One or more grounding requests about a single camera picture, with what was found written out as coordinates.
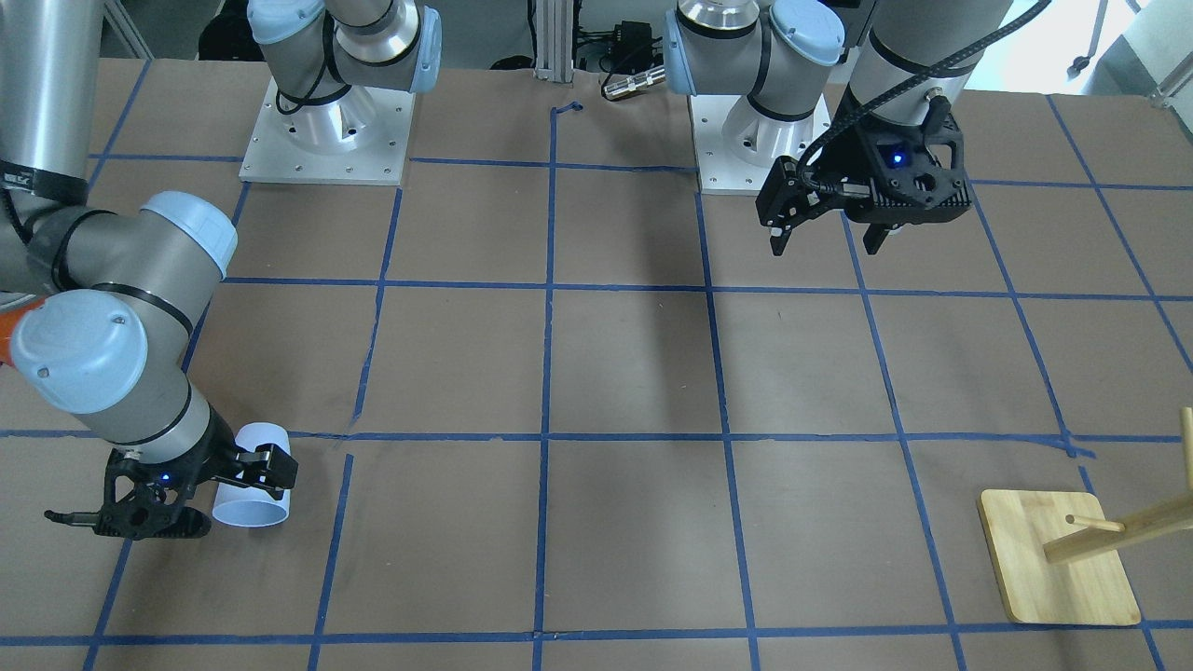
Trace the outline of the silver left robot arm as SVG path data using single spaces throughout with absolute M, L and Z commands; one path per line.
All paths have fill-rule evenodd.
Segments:
M 678 1 L 662 63 L 681 96 L 730 96 L 727 140 L 767 176 L 755 208 L 781 256 L 797 226 L 840 210 L 869 254 L 904 226 L 972 205 L 952 107 L 987 47 L 1016 30 L 1007 1 L 876 1 L 830 123 L 816 118 L 847 26 L 830 1 Z

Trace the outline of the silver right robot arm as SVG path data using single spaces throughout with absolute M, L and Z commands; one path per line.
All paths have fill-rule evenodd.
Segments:
M 364 90 L 438 76 L 441 21 L 418 1 L 248 1 L 245 17 L 299 131 L 344 111 L 361 133 Z M 4 4 L 4 310 L 24 307 L 4 358 L 115 448 L 117 476 L 234 480 L 239 448 L 180 361 L 237 233 L 191 193 L 131 216 L 87 204 L 101 24 L 99 1 Z

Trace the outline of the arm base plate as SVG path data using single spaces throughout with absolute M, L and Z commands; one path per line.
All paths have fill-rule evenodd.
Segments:
M 700 190 L 755 197 L 777 156 L 801 156 L 828 127 L 824 97 L 802 121 L 775 121 L 743 96 L 690 97 Z
M 239 178 L 248 183 L 398 186 L 418 97 L 350 90 L 339 101 L 282 113 L 268 82 Z

